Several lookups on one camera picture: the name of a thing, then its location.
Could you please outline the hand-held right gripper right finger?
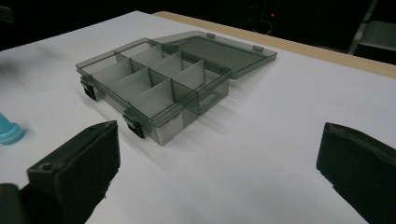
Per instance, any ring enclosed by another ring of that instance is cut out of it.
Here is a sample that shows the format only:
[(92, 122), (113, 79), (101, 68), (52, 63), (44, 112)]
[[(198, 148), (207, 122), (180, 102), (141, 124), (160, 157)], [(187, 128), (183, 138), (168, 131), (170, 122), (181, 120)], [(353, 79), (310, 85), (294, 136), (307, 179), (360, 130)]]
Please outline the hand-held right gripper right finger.
[(369, 224), (396, 224), (396, 149), (326, 123), (316, 167)]

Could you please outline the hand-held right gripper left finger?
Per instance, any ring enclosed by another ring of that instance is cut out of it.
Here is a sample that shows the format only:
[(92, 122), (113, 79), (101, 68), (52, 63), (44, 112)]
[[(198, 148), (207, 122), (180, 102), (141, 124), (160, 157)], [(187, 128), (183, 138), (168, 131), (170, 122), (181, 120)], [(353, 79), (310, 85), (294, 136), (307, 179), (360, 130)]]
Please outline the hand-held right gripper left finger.
[(33, 224), (84, 224), (120, 168), (118, 123), (92, 125), (27, 170), (22, 201)]

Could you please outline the grey transparent compartment box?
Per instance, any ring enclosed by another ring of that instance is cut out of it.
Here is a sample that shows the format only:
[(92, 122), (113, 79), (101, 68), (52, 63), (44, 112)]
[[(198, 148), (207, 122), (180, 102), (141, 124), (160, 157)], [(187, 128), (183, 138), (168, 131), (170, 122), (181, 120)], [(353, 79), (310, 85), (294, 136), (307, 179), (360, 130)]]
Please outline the grey transparent compartment box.
[(275, 59), (272, 50), (191, 31), (138, 39), (77, 71), (90, 98), (102, 97), (133, 133), (163, 146), (227, 96), (232, 79)]

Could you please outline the light blue plastic object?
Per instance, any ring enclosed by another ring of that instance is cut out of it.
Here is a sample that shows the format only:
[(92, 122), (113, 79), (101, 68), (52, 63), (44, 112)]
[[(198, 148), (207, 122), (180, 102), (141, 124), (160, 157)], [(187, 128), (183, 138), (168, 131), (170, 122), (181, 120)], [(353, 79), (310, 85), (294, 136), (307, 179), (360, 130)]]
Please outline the light blue plastic object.
[(20, 141), (25, 135), (24, 129), (15, 122), (11, 122), (0, 112), (0, 144), (8, 146)]

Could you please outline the white table cover sheet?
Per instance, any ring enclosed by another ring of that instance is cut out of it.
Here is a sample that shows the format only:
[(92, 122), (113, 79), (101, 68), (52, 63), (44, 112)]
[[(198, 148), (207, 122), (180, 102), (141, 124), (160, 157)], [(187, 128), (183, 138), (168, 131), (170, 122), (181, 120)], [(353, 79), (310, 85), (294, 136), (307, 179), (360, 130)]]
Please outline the white table cover sheet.
[(276, 52), (164, 146), (119, 127), (121, 167), (88, 224), (364, 224), (318, 172), (326, 122), (396, 148), (396, 65), (171, 12), (135, 11), (0, 51), (0, 113), (25, 131), (0, 146), (0, 183), (117, 113), (91, 100), (76, 66), (142, 37), (192, 30)]

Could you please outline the grey metal stand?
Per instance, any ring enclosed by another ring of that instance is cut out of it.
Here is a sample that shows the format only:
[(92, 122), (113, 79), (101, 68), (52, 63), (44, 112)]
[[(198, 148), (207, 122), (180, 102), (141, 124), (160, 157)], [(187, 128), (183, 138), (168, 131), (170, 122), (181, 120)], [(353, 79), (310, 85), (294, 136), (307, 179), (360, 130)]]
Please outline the grey metal stand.
[(379, 2), (380, 0), (371, 0), (347, 51), (348, 54), (355, 55), (358, 46), (396, 51), (396, 22), (373, 19)]

